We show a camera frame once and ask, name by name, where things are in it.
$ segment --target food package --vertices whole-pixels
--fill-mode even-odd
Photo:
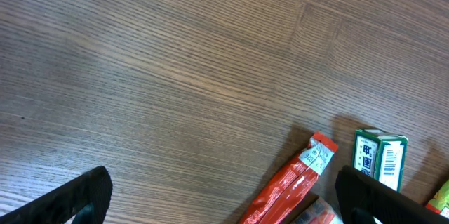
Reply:
[[[433,199],[430,199],[426,207],[435,213],[449,218],[449,181],[441,187]]]
[[[352,166],[395,191],[401,189],[408,139],[380,129],[357,129]]]
[[[280,223],[304,198],[338,146],[316,132],[307,148],[291,159],[253,200],[240,224]]]
[[[343,224],[343,221],[324,199],[318,198],[291,224]]]

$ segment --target red wrapper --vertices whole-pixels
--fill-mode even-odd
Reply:
[[[280,223],[318,180],[338,146],[316,132],[307,149],[291,159],[253,200],[240,224]]]

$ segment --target green box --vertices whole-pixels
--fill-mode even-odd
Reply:
[[[395,191],[401,189],[408,139],[381,129],[357,129],[352,166]]]

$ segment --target black object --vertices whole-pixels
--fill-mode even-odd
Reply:
[[[101,224],[111,194],[111,177],[105,167],[99,166],[0,217],[0,224],[61,224],[75,214],[72,224]]]
[[[360,171],[344,166],[335,181],[344,224],[449,224],[430,211]]]

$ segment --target wooden table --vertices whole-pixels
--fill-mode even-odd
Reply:
[[[409,137],[402,193],[449,176],[449,0],[0,0],[0,214],[95,166],[108,223],[235,223],[322,131]]]

